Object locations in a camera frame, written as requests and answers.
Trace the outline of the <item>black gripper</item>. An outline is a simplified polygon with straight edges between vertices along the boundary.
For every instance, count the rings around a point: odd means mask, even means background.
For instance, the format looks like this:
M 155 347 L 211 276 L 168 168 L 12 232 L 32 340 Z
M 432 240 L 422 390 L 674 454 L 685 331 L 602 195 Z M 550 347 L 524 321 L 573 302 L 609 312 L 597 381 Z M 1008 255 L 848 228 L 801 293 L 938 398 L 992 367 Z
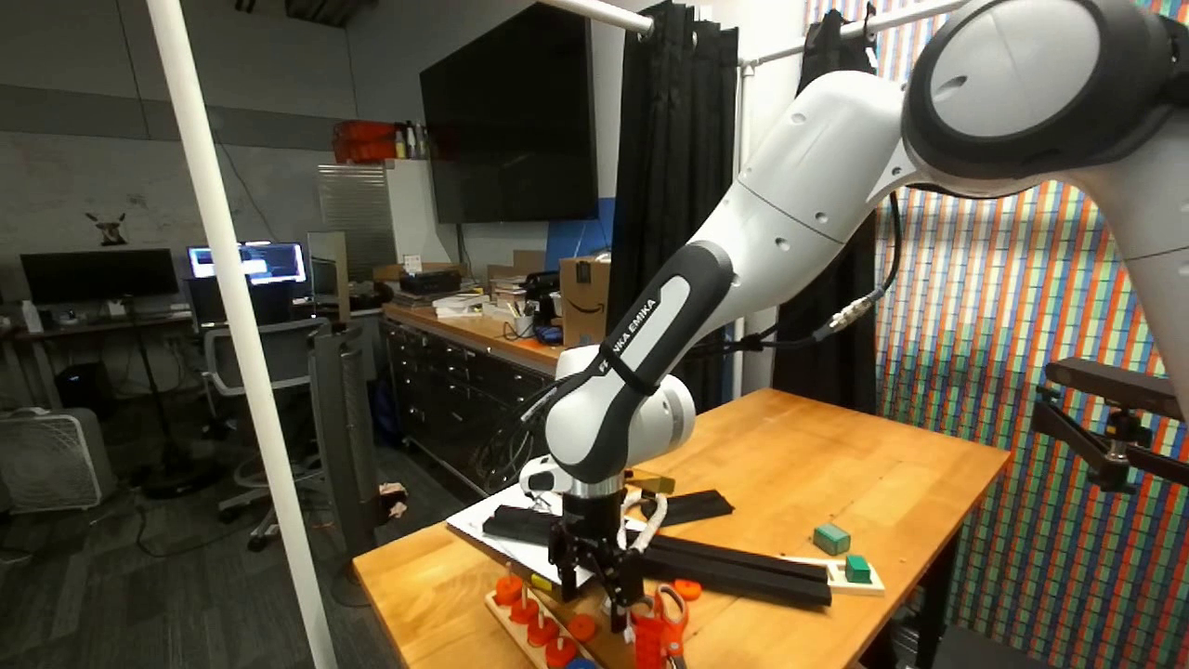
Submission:
M 576 572 L 587 570 L 612 609 L 627 609 L 642 599 L 638 551 L 621 538 L 621 496 L 609 500 L 560 500 L 560 518 L 547 543 L 550 567 L 560 577 L 560 594 L 581 593 Z

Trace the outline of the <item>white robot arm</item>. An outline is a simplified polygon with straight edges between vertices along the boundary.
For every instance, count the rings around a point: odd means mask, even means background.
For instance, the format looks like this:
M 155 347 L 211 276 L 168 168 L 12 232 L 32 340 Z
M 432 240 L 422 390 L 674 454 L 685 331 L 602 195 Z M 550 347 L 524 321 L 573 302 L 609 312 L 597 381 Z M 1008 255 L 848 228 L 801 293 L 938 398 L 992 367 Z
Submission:
M 560 356 L 536 433 L 560 470 L 566 572 L 642 599 L 625 474 L 692 437 L 674 376 L 711 331 L 801 293 L 899 186 L 1008 196 L 1069 183 L 1111 225 L 1189 407 L 1189 28 L 1137 0 L 966 0 L 908 82 L 812 79 L 711 221 L 594 347 Z

